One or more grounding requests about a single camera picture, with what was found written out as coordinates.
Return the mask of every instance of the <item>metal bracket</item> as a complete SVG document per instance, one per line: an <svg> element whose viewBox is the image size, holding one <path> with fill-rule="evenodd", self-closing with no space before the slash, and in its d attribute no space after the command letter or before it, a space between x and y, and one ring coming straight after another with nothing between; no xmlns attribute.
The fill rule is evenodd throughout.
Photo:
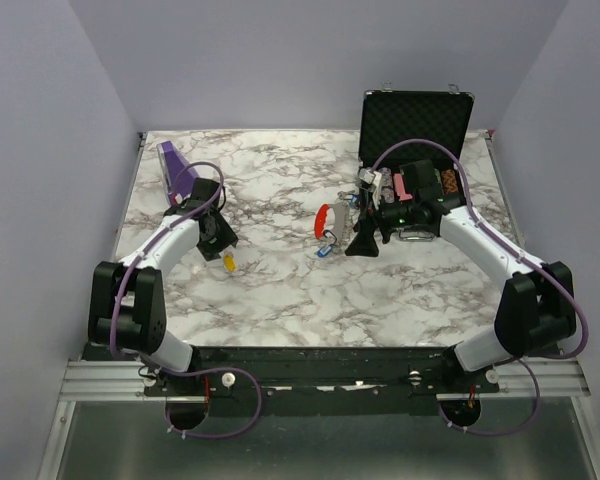
<svg viewBox="0 0 600 480"><path fill-rule="evenodd" d="M527 363L538 379L544 398L589 396L589 387L584 373L576 360L534 358L529 359ZM145 384L138 376L138 369L142 366L140 362L69 362L59 400L61 402L204 402L203 396L145 396ZM535 396L533 382L521 365L512 363L496 367L495 370L500 377L498 382L500 391L497 393L478 391L480 398L533 398ZM438 394L437 398L458 400L468 396L449 393Z"/></svg>
<svg viewBox="0 0 600 480"><path fill-rule="evenodd" d="M75 402L58 402L51 424L51 432L47 439L47 446L42 457L42 464L38 471L38 480L49 480L58 477L75 408Z"/></svg>
<svg viewBox="0 0 600 480"><path fill-rule="evenodd" d="M435 238L435 234L431 232L398 230L398 240L401 242L431 242Z"/></svg>

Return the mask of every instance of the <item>screw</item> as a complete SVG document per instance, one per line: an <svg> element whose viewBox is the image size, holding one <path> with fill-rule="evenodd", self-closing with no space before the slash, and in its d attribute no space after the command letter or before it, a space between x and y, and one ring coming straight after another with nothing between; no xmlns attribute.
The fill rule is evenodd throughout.
<svg viewBox="0 0 600 480"><path fill-rule="evenodd" d="M222 376L222 385L225 387L231 388L234 383L236 383L236 376L233 373L227 372Z"/></svg>
<svg viewBox="0 0 600 480"><path fill-rule="evenodd" d="M496 372L494 369L487 370L484 376L487 379L487 382L494 385L498 383L498 380L500 380L500 375L498 375L498 372Z"/></svg>
<svg viewBox="0 0 600 480"><path fill-rule="evenodd" d="M411 385L413 385L414 387L417 387L418 385L420 385L420 382L422 381L422 375L420 375L419 371L412 370L409 372L409 381L411 382Z"/></svg>

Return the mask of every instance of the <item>light purple wall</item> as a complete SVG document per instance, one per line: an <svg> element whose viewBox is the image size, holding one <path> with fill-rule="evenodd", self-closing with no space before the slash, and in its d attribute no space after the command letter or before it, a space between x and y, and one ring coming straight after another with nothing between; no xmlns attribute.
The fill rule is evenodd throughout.
<svg viewBox="0 0 600 480"><path fill-rule="evenodd" d="M362 94L476 94L494 128L566 0L71 0L143 129L359 128Z"/></svg>
<svg viewBox="0 0 600 480"><path fill-rule="evenodd" d="M590 317L600 426L600 0L571 0L507 109L496 155L527 247L562 260Z"/></svg>
<svg viewBox="0 0 600 480"><path fill-rule="evenodd" d="M36 477L135 132L66 0L0 1L0 480Z"/></svg>

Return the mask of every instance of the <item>blue object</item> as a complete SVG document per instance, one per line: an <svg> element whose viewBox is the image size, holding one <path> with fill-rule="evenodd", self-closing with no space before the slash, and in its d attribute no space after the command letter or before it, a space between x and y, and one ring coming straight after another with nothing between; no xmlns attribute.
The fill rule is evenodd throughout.
<svg viewBox="0 0 600 480"><path fill-rule="evenodd" d="M331 252L333 252L333 244L320 247L320 250L316 252L316 255L318 255L320 258L324 258Z"/></svg>

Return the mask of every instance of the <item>case lid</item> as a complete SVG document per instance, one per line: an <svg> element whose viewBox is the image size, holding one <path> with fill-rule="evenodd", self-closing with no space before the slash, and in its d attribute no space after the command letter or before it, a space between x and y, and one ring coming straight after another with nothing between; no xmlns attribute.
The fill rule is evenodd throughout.
<svg viewBox="0 0 600 480"><path fill-rule="evenodd" d="M409 138L425 138L447 147L459 158L472 108L473 95L466 92L367 92L358 156L368 167L390 146ZM392 152L381 166L396 168L425 158L449 168L453 165L434 147L407 145Z"/></svg>

